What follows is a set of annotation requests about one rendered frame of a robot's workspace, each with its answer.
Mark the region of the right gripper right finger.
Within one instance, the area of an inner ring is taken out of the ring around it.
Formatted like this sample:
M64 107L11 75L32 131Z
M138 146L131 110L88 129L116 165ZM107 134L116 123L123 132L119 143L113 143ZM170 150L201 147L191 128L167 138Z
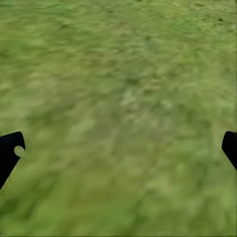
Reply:
M237 133L230 131L225 133L222 150L237 170Z

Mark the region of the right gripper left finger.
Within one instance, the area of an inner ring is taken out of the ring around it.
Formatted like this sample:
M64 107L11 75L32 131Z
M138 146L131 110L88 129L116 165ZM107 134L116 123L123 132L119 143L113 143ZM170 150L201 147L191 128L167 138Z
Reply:
M0 189L24 151L25 143L20 131L0 137Z

